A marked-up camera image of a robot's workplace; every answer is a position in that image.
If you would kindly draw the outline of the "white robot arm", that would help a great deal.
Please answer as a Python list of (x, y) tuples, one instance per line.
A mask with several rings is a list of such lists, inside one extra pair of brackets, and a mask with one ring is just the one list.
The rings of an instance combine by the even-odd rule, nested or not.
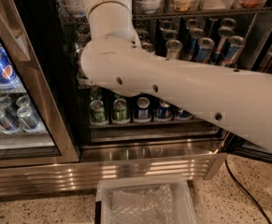
[(132, 0), (81, 0), (91, 41), (81, 68), (123, 96), (146, 93), (272, 151), (272, 75), (156, 56), (141, 48)]

